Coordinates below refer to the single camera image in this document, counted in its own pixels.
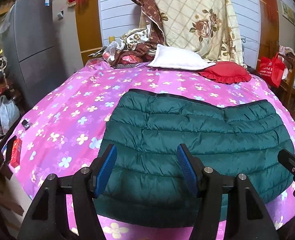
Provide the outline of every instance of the metal bolt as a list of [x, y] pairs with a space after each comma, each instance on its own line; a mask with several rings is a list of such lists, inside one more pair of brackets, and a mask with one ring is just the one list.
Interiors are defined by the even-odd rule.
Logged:
[[81, 173], [83, 173], [83, 174], [86, 174], [86, 173], [88, 173], [89, 172], [89, 167], [83, 167], [82, 169], [81, 169]]
[[239, 174], [239, 179], [240, 180], [246, 180], [246, 175], [244, 173]]
[[55, 179], [55, 174], [54, 173], [51, 173], [51, 174], [49, 174], [48, 176], [47, 176], [47, 179], [48, 180], [53, 180], [53, 179]]
[[213, 169], [212, 169], [211, 167], [205, 167], [205, 168], [204, 168], [204, 171], [205, 171], [206, 173], [212, 173], [212, 172], [213, 172]]

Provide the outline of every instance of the white plank wall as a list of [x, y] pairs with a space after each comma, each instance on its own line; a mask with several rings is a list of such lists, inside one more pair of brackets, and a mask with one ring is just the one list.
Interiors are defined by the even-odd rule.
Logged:
[[[259, 0], [231, 0], [240, 26], [244, 43], [245, 63], [255, 67], [260, 42]], [[131, 0], [99, 0], [101, 33], [103, 44], [109, 44], [108, 37], [115, 36], [116, 41], [126, 32], [137, 28], [140, 19], [140, 7]]]

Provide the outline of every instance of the green puffer garment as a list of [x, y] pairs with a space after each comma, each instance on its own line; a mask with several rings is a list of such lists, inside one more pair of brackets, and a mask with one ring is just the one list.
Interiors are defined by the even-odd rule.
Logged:
[[[178, 165], [180, 143], [220, 174], [249, 176], [264, 203], [293, 181], [277, 161], [281, 149], [294, 153], [293, 143], [267, 100], [218, 108], [133, 89], [122, 96], [106, 123], [99, 156], [109, 143], [117, 147], [118, 156], [95, 207], [99, 215], [131, 224], [157, 228], [194, 224], [200, 200], [190, 194]], [[223, 195], [221, 220], [226, 212]]]

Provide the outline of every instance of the ruffled trim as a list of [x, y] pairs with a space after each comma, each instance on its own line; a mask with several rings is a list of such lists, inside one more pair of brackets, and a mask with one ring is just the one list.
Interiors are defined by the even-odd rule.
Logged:
[[252, 76], [249, 74], [242, 75], [242, 76], [235, 76], [235, 77], [223, 77], [218, 76], [216, 74], [212, 74], [209, 72], [199, 72], [199, 74], [207, 79], [211, 79], [217, 83], [223, 83], [223, 84], [237, 84], [240, 82], [249, 82], [252, 79]]

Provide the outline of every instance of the pink floral bedsheet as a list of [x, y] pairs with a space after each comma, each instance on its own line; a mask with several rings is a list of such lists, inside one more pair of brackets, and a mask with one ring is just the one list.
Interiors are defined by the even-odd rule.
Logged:
[[[21, 124], [14, 134], [22, 139], [20, 166], [15, 175], [33, 198], [50, 173], [72, 175], [89, 166], [97, 156], [107, 122], [119, 99], [131, 88], [171, 93], [211, 103], [236, 106], [267, 99], [281, 116], [295, 145], [295, 122], [266, 83], [253, 76], [247, 83], [218, 84], [197, 73], [150, 69], [110, 68], [105, 62], [86, 66], [42, 99], [24, 118], [33, 123], [27, 131]], [[295, 215], [295, 183], [267, 205], [276, 228]], [[67, 196], [70, 228], [77, 233], [72, 196]], [[157, 229], [118, 222], [99, 216], [108, 240], [187, 240], [192, 228]], [[222, 240], [225, 221], [219, 224]]]

